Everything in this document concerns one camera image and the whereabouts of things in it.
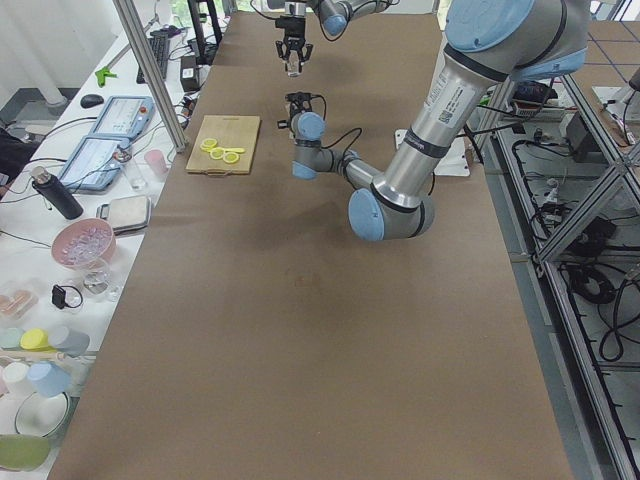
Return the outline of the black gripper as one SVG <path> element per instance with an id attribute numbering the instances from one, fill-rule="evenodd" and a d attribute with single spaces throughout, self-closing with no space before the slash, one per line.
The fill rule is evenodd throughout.
<path id="1" fill-rule="evenodd" d="M 298 51 L 299 70 L 310 60 L 314 45 L 306 44 L 306 18 L 300 16 L 280 16 L 275 20 L 275 27 L 283 31 L 282 41 L 276 40 L 275 47 L 278 58 L 287 62 L 284 46 L 288 48 L 300 48 Z"/>
<path id="2" fill-rule="evenodd" d="M 297 91 L 285 95 L 285 102 L 288 104 L 289 111 L 289 125 L 293 124 L 293 119 L 296 115 L 313 111 L 311 106 L 313 99 L 314 95 L 310 92 Z"/>

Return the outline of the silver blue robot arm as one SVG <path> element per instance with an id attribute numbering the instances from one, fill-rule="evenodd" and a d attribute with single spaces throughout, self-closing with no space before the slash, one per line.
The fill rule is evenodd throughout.
<path id="1" fill-rule="evenodd" d="M 313 45 L 305 38 L 308 8 L 317 16 L 323 34 L 335 40 L 351 21 L 383 12 L 395 4 L 396 1 L 268 1 L 270 9 L 284 9 L 274 22 L 277 29 L 284 31 L 283 39 L 277 40 L 275 45 L 285 72 L 289 77 L 299 76 L 311 57 Z"/>
<path id="2" fill-rule="evenodd" d="M 385 171 L 354 151 L 323 146 L 325 120 L 311 94 L 286 97 L 289 117 L 279 128 L 295 144 L 292 173 L 312 180 L 341 175 L 354 191 L 351 229 L 366 241 L 413 238 L 434 219 L 424 186 L 487 90 L 507 79 L 550 79 L 578 70 L 587 51 L 586 1 L 454 1 L 446 15 L 444 66 Z"/>

